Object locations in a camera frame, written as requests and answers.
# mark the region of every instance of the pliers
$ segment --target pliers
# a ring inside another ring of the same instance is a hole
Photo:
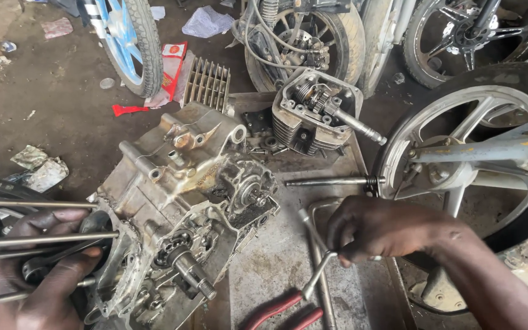
[[[285,299],[263,308],[261,311],[256,312],[247,322],[244,330],[255,330],[260,324],[265,320],[274,315],[280,314],[283,311],[286,311],[292,305],[298,303],[303,299],[302,292],[296,291],[293,294],[288,295]],[[318,320],[323,316],[323,310],[321,307],[317,307],[312,310],[310,313],[305,315],[304,318],[299,320],[299,323],[291,328],[291,330],[302,330],[308,327],[310,324]]]

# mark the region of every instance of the rear shock absorber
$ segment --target rear shock absorber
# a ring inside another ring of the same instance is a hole
[[[273,29],[276,25],[279,0],[262,0],[262,19],[266,25]]]

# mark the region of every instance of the hand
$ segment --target hand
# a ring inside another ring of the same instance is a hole
[[[348,196],[329,218],[327,246],[349,267],[373,255],[399,257],[424,250],[443,229],[462,225],[450,215],[424,206]]]
[[[88,214],[87,210],[72,208],[40,211],[21,218],[7,236],[75,233]],[[35,248],[35,245],[14,246],[8,250],[30,248]],[[24,281],[19,258],[0,259],[0,294],[34,290],[23,301],[0,304],[0,330],[83,329],[84,324],[69,296],[77,288],[77,283],[91,273],[100,258],[99,247],[70,255],[60,260],[37,288]]]

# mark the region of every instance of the blue wheel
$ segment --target blue wheel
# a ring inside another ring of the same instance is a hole
[[[96,0],[106,35],[103,47],[126,86],[141,97],[153,96],[162,82],[156,24],[147,0]]]

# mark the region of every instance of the dirt floor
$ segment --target dirt floor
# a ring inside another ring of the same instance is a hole
[[[223,64],[231,70],[231,93],[254,92],[244,62],[242,46],[224,49],[231,43],[230,33],[208,40],[183,35],[181,27],[195,9],[211,4],[216,11],[238,18],[215,0],[191,1],[179,8],[174,0],[150,0],[151,5],[164,5],[167,17],[157,22],[163,43],[188,41],[195,55]],[[74,31],[46,40],[40,24],[68,17]],[[92,28],[83,27],[80,19],[46,4],[27,2],[21,12],[17,0],[0,0],[0,41],[13,41],[18,50],[9,53],[12,63],[0,67],[0,178],[22,171],[9,159],[26,145],[43,148],[48,155],[60,157],[70,169],[70,175],[54,188],[51,196],[60,200],[83,200],[96,190],[121,159],[118,144],[133,141],[158,124],[162,113],[178,110],[178,104],[162,109],[114,117],[111,106],[140,106],[143,100],[126,87],[109,63],[105,49]],[[364,102],[360,119],[386,134],[394,122],[427,89],[409,76],[396,85],[392,75],[406,75],[400,49],[392,52],[376,95]],[[99,82],[113,78],[116,84],[103,90]],[[371,168],[378,145],[360,140],[365,162]],[[469,212],[477,213],[474,208]],[[414,274],[404,268],[410,278],[408,285],[422,280],[425,274]],[[471,314],[456,318],[431,315],[415,308],[422,329],[478,328]]]

